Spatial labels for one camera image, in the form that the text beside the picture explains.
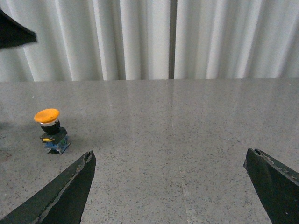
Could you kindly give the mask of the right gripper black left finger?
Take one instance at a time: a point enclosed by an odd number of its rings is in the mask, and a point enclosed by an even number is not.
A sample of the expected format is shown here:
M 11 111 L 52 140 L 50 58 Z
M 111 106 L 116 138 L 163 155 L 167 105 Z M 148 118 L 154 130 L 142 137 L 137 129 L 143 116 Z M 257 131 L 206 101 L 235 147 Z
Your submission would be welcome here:
M 0 220 L 2 224 L 79 224 L 94 178 L 88 151 L 35 195 Z

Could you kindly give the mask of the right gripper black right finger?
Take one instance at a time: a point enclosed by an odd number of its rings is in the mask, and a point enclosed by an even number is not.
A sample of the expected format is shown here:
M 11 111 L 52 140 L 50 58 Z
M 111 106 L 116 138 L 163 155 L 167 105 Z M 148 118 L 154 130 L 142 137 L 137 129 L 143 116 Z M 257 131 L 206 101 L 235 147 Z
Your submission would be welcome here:
M 299 222 L 299 174 L 259 149 L 249 148 L 243 167 L 273 224 Z

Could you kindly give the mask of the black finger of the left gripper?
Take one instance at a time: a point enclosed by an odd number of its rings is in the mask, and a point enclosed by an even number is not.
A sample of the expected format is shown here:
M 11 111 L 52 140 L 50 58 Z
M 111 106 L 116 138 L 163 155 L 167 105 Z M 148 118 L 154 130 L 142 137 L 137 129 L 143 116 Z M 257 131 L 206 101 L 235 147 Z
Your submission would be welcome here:
M 37 42 L 35 32 L 22 26 L 0 10 L 0 48 L 12 48 Z

